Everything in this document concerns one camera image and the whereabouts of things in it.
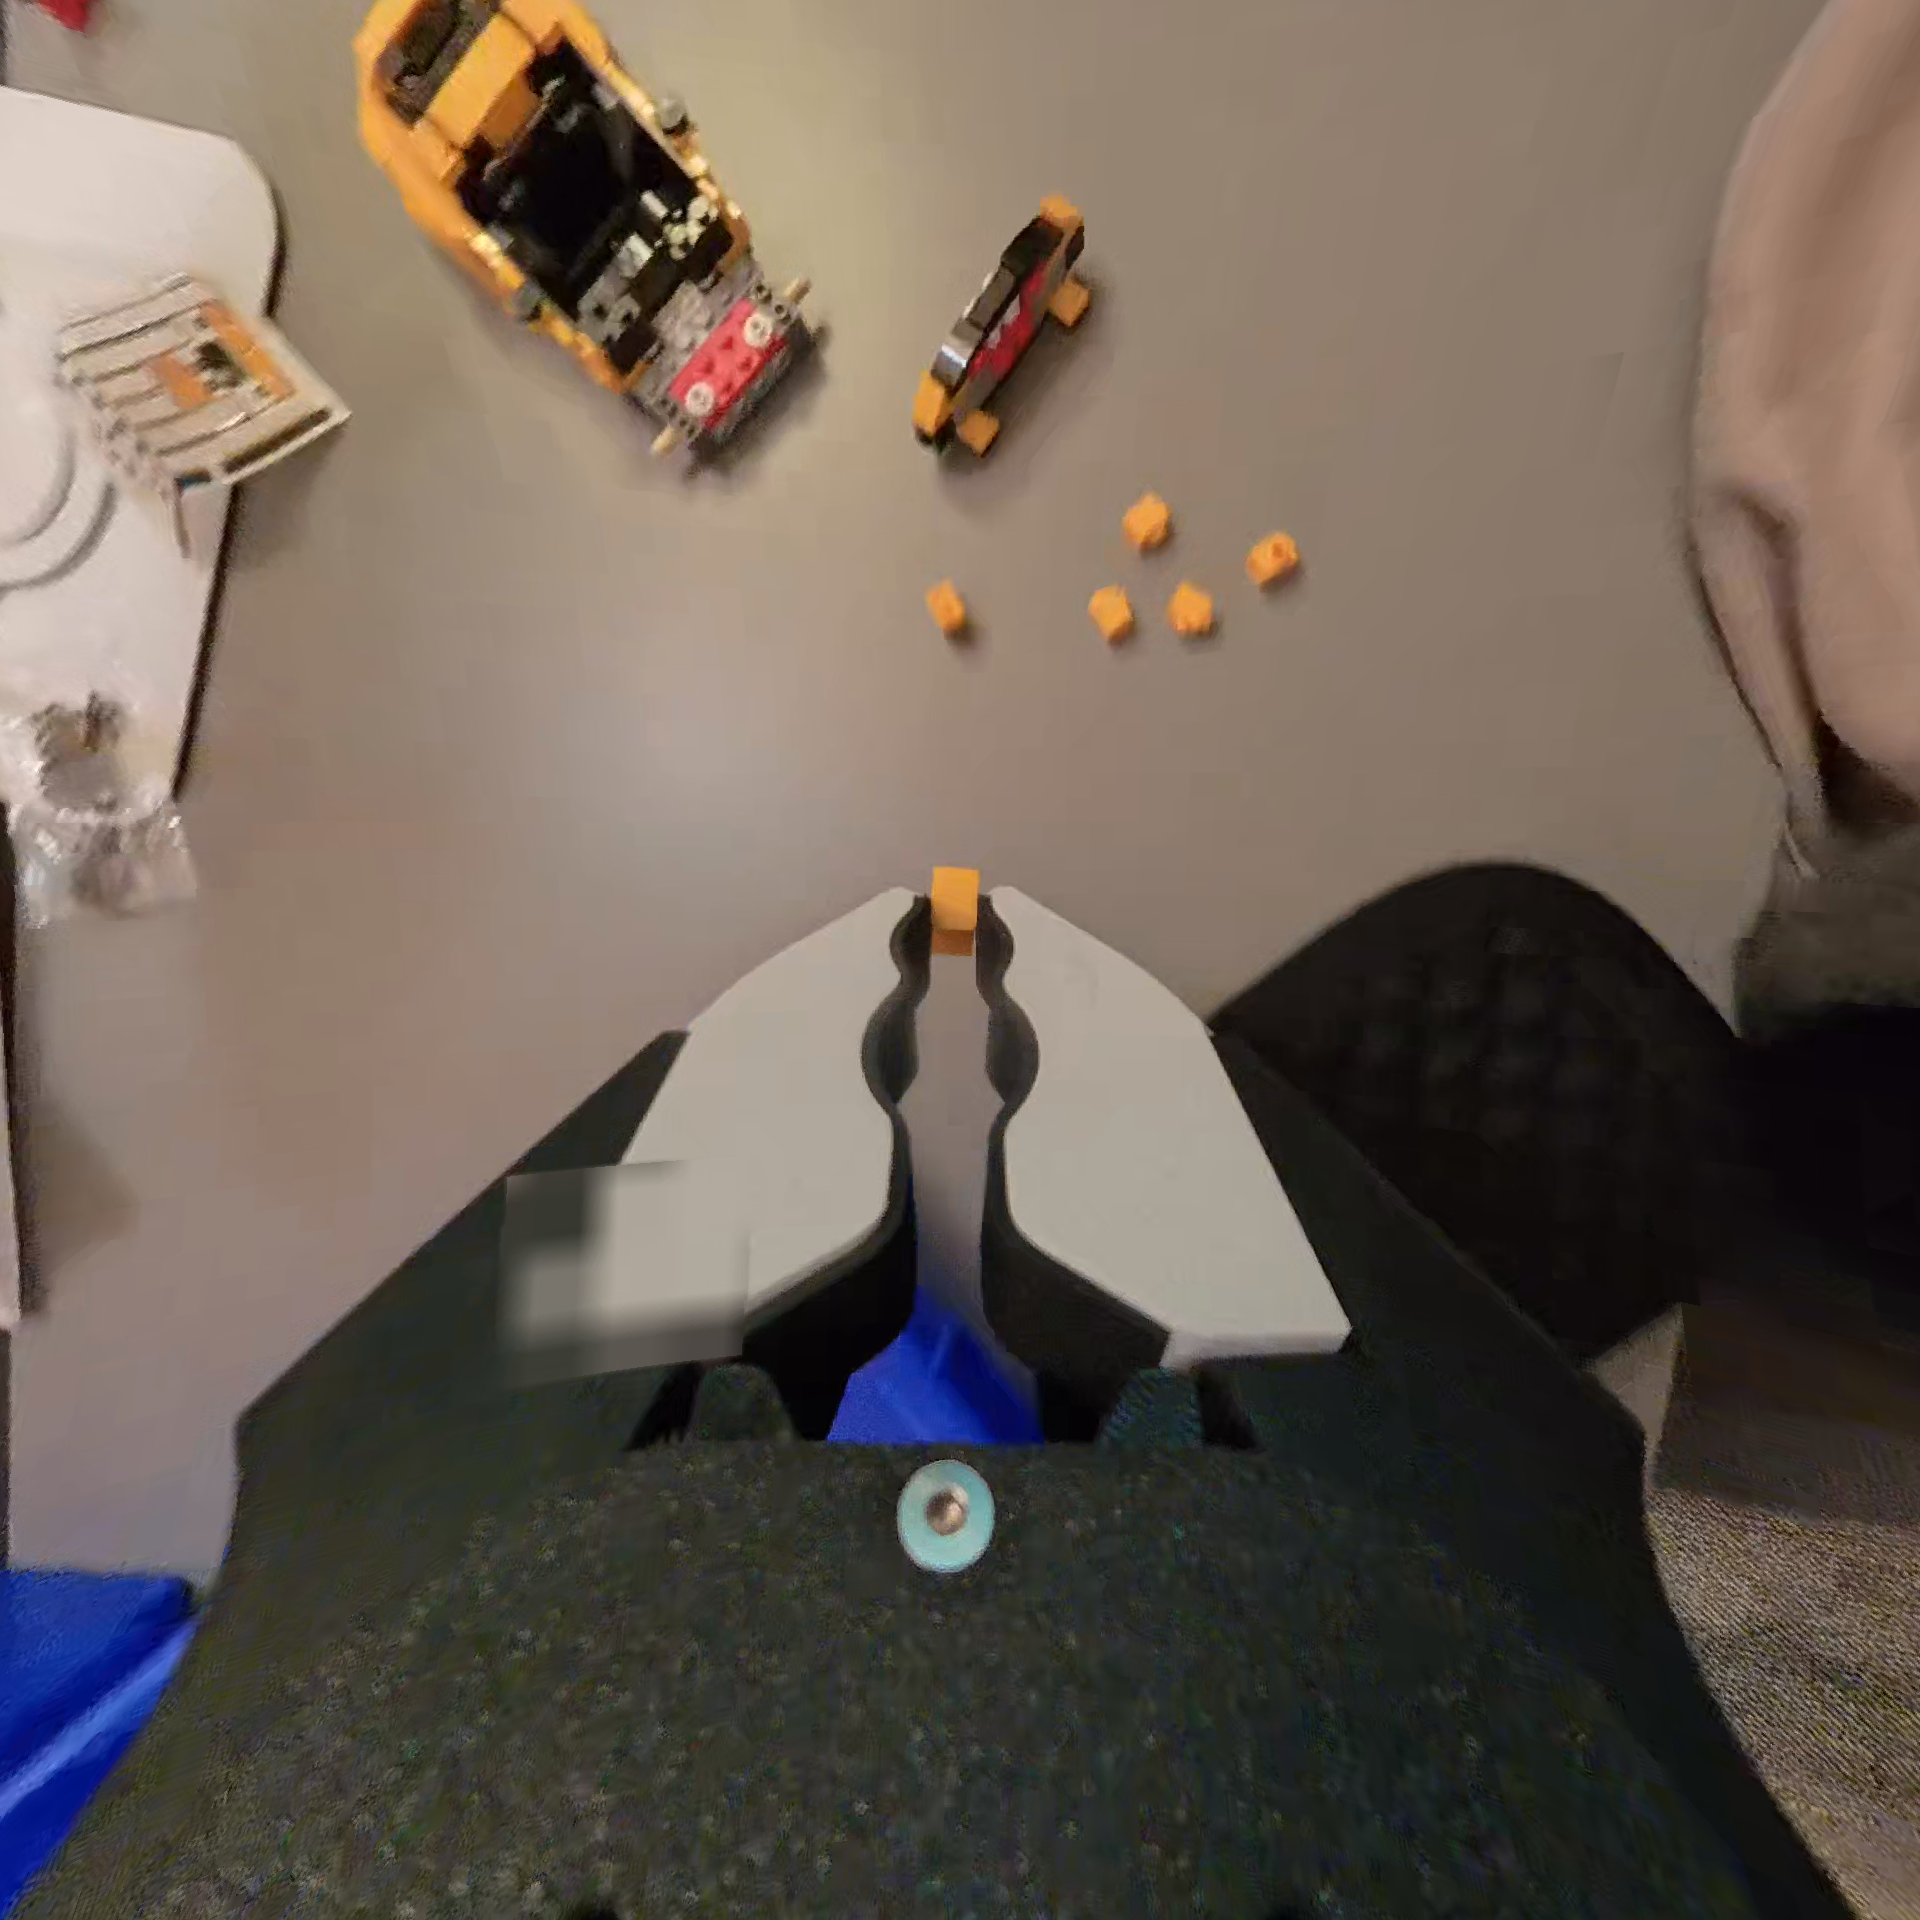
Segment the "orange lego car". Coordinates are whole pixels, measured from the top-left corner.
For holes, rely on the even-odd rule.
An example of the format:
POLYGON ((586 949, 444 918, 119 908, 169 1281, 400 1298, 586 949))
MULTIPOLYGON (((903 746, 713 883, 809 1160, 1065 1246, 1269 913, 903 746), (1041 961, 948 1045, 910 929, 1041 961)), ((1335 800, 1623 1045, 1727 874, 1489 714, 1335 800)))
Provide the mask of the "orange lego car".
POLYGON ((805 369, 809 285, 766 274, 685 106, 579 3, 375 3, 354 68, 361 147, 415 228, 660 458, 721 458, 805 369))

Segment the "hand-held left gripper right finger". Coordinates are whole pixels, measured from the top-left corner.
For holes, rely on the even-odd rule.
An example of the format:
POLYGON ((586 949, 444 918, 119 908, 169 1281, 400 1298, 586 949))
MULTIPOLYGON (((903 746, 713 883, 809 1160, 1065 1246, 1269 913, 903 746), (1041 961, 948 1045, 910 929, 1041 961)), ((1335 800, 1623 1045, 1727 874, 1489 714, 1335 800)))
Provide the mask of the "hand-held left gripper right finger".
POLYGON ((1335 1355, 1353 1326, 1205 1022, 1010 886, 981 903, 973 978, 999 1345, 1031 1372, 1335 1355))

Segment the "red white orange lego strip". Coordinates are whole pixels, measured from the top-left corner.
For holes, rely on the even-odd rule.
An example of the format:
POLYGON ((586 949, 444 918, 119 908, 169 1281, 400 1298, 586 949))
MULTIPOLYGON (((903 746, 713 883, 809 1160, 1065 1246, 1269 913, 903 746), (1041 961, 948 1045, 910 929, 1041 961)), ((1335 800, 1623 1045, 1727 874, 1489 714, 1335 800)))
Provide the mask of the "red white orange lego strip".
POLYGON ((959 446, 980 459, 997 446, 1002 387, 1042 327, 1072 331, 1091 309, 1081 250, 1081 211, 1059 195, 1042 197, 923 370, 910 414, 919 446, 934 453, 959 446))

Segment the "white book stand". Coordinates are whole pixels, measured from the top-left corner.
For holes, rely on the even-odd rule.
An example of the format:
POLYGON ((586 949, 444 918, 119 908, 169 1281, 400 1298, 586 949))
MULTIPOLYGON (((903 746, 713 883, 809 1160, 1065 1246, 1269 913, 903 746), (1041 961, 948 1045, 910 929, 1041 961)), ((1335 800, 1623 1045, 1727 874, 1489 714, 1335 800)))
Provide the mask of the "white book stand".
POLYGON ((62 327, 194 275, 269 306, 269 185, 208 131, 2 90, 2 714, 106 697, 145 780, 184 785, 215 650, 230 497, 187 509, 117 478, 53 377, 62 327))

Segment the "blue bin with lego pieces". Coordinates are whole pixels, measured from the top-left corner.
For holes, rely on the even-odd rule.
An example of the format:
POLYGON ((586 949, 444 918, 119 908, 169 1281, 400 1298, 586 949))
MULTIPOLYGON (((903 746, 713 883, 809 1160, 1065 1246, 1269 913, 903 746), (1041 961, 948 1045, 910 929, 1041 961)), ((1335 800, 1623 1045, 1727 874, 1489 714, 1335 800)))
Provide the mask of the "blue bin with lego pieces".
MULTIPOLYGON (((1038 1444, 1038 1411, 970 1322, 938 1295, 859 1367, 828 1443, 1038 1444)), ((2 1913, 71 1835, 152 1717, 194 1636, 176 1575, 2 1573, 2 1913)))

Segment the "lego sticker sheet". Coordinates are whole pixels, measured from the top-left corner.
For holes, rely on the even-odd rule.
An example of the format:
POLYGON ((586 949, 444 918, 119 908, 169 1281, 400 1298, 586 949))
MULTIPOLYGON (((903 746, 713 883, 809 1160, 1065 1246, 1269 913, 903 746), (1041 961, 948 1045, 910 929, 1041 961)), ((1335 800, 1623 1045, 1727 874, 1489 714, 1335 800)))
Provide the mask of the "lego sticker sheet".
POLYGON ((198 498, 227 497, 351 417, 273 320, 194 275, 62 323, 53 377, 109 470, 169 517, 178 544, 198 498))

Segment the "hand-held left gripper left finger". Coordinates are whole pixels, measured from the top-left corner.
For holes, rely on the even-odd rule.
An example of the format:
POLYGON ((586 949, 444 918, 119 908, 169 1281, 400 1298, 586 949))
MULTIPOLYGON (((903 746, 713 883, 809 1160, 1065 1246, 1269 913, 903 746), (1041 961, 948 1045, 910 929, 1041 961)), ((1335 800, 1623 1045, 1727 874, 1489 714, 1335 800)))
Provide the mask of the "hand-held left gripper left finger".
POLYGON ((894 1199, 895 1102, 866 1041, 902 988, 887 887, 742 975, 678 1045, 624 1166, 667 1166, 715 1223, 746 1322, 866 1246, 894 1199))

